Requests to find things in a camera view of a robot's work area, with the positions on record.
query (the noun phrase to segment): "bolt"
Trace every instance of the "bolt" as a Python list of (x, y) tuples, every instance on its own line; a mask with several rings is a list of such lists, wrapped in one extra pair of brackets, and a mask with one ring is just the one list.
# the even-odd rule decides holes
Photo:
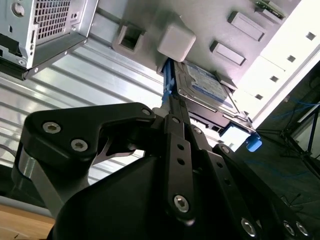
[(296, 224), (296, 227), (299, 229), (299, 231), (300, 231), (303, 235), (305, 235), (305, 236), (308, 236), (308, 235), (309, 235), (308, 231), (305, 229), (304, 226), (302, 226), (302, 224), (301, 224), (300, 222), (297, 221), (295, 224)]
[(52, 121), (48, 121), (43, 124), (42, 128), (48, 134), (57, 134), (61, 131), (61, 127), (59, 126), (59, 124)]
[(178, 119), (178, 118), (176, 118), (176, 117), (172, 117), (172, 120), (175, 122), (175, 123), (177, 123), (177, 124), (179, 124), (180, 123), (180, 120)]
[(187, 199), (185, 199), (183, 196), (176, 195), (173, 201), (174, 201), (174, 205), (180, 212), (186, 213), (189, 211), (189, 203)]
[(245, 230), (245, 232), (247, 234), (249, 234), (250, 237), (255, 237), (256, 236), (256, 230), (254, 228), (254, 226), (245, 218), (241, 219), (241, 225), (243, 227), (243, 229)]
[(142, 112), (143, 112), (145, 115), (151, 115), (151, 113), (150, 113), (147, 109), (142, 109)]
[(193, 128), (194, 129), (194, 131), (197, 133), (197, 134), (201, 134), (202, 133), (202, 131), (200, 130), (200, 128), (198, 128), (198, 127), (194, 127)]
[(77, 152), (84, 152), (88, 149), (88, 144), (81, 139), (75, 139), (71, 142), (71, 147)]
[(285, 227), (285, 229), (292, 235), (295, 235), (295, 231), (293, 230), (293, 228), (289, 225), (289, 223), (287, 221), (283, 222), (283, 225)]
[(221, 148), (226, 154), (230, 153), (230, 150), (226, 146), (222, 146)]

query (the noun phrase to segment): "rectangular slot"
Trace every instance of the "rectangular slot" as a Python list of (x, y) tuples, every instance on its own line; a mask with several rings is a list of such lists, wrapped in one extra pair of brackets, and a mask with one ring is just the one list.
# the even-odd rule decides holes
[(255, 95), (255, 98), (261, 100), (261, 99), (263, 99), (264, 97), (261, 96), (261, 95), (259, 95), (259, 94), (257, 94), (257, 95)]
[(288, 61), (290, 61), (292, 63), (296, 60), (296, 58), (294, 56), (292, 56), (292, 55), (288, 56), (287, 59), (288, 59)]
[(138, 43), (141, 33), (142, 31), (136, 27), (132, 25), (127, 26), (120, 45), (133, 51)]
[(210, 47), (210, 50), (213, 54), (220, 54), (221, 56), (232, 61), (238, 66), (241, 66), (246, 61), (246, 59), (243, 56), (239, 55), (235, 51), (232, 51), (231, 49), (227, 48), (226, 46), (222, 45), (217, 41), (213, 42), (213, 44)]
[(265, 29), (263, 27), (240, 12), (234, 11), (230, 15), (228, 22), (256, 41), (260, 41), (265, 35)]
[(219, 132), (220, 129), (221, 129), (220, 127), (217, 127), (215, 125), (212, 127), (212, 130), (215, 132)]
[(32, 31), (32, 34), (31, 34), (31, 44), (34, 43), (34, 38), (35, 38), (35, 30)]
[(274, 81), (275, 83), (279, 80), (279, 78), (277, 78), (276, 76), (272, 76), (272, 77), (270, 77), (270, 79), (272, 81)]
[(315, 39), (316, 35), (314, 35), (312, 32), (309, 32), (305, 37), (312, 41)]

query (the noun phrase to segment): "hole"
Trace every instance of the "hole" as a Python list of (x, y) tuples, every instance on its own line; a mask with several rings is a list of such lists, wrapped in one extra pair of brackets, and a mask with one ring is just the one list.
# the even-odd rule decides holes
[(215, 131), (215, 132), (218, 132), (218, 131), (220, 130), (220, 127), (213, 126), (213, 127), (212, 127), (212, 130)]
[(185, 150), (184, 146), (182, 146), (181, 144), (178, 144), (178, 149)]
[(229, 179), (225, 178), (224, 179), (225, 184), (227, 184), (228, 186), (231, 186), (231, 182)]
[(79, 149), (82, 149), (84, 147), (84, 145), (81, 142), (77, 142), (75, 146)]
[(279, 78), (277, 78), (276, 76), (272, 76), (272, 77), (270, 77), (270, 79), (272, 81), (274, 81), (275, 83), (279, 80)]
[(261, 99), (263, 99), (263, 96), (257, 94), (257, 95), (255, 96), (255, 98), (261, 100)]
[(50, 125), (50, 126), (48, 126), (48, 129), (51, 131), (55, 131), (55, 130), (57, 130), (57, 127), (54, 125)]
[(315, 39), (316, 35), (314, 35), (312, 32), (309, 32), (305, 37), (312, 41)]
[(177, 161), (182, 166), (186, 164), (185, 161), (183, 161), (181, 158), (178, 158)]
[(288, 56), (287, 59), (288, 59), (288, 61), (290, 61), (292, 63), (296, 60), (296, 58), (294, 56), (292, 56), (292, 55)]
[(121, 45), (130, 50), (134, 50), (138, 39), (141, 35), (142, 31), (137, 29), (136, 27), (129, 25), (126, 28), (123, 39), (121, 40)]
[(34, 43), (34, 37), (35, 37), (35, 30), (33, 30), (31, 34), (31, 44)]
[(224, 167), (224, 166), (223, 166), (220, 162), (218, 162), (218, 161), (216, 162), (216, 164), (217, 164), (218, 167), (221, 168), (221, 169)]

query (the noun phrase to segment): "hard drive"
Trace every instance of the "hard drive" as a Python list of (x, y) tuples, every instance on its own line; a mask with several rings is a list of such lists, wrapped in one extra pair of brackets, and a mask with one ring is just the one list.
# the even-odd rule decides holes
[(230, 89), (216, 75), (187, 61), (174, 61), (173, 68), (177, 93), (185, 99), (191, 118), (220, 134), (230, 125), (250, 134), (256, 132), (250, 118), (232, 99)]

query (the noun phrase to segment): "blue tab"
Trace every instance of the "blue tab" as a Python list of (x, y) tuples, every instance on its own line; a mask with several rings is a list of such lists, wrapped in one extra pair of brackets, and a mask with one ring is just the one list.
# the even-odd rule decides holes
[(254, 133), (249, 136), (246, 139), (245, 143), (246, 149), (248, 149), (250, 152), (255, 152), (262, 145), (261, 137), (258, 133)]

